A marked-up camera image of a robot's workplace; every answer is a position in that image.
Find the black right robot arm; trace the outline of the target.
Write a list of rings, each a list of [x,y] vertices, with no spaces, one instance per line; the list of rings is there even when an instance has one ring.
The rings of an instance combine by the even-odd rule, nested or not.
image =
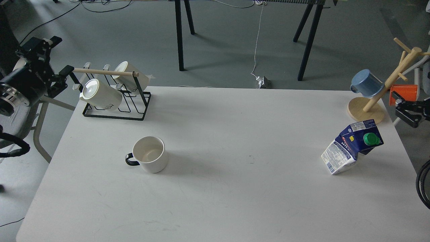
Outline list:
[[[430,120],[430,101],[426,98],[422,101],[407,101],[398,92],[393,91],[392,97],[395,99],[396,116],[413,128],[417,128],[422,120]],[[426,193],[425,183],[429,175],[430,161],[426,161],[420,168],[416,180],[415,188],[421,202],[429,209],[430,201]]]

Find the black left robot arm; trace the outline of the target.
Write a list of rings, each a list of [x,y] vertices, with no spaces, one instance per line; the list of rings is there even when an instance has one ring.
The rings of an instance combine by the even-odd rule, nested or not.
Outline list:
[[[33,130],[34,147],[47,162],[51,161],[52,157],[40,143],[48,105],[75,109],[55,99],[67,88],[67,76],[72,74],[71,67],[55,74],[50,65],[51,50],[61,41],[57,36],[32,37],[16,51],[20,59],[13,71],[1,80],[1,148],[17,145],[17,149],[1,153],[1,158],[28,153],[30,145],[24,139]]]

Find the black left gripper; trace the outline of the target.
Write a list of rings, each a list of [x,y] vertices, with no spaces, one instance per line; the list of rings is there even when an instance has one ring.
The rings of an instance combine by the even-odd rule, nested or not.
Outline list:
[[[51,97],[68,87],[67,76],[73,73],[74,67],[67,65],[54,75],[49,64],[51,50],[62,38],[53,36],[43,41],[46,43],[26,43],[16,51],[24,65],[7,76],[7,86],[20,101],[38,101],[43,95]]]

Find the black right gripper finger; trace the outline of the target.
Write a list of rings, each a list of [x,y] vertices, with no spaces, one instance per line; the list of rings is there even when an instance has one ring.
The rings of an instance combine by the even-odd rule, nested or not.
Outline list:
[[[413,128],[421,122],[424,107],[396,107],[396,116]]]
[[[393,91],[392,97],[396,101],[397,111],[424,111],[425,101],[407,101],[398,92]]]

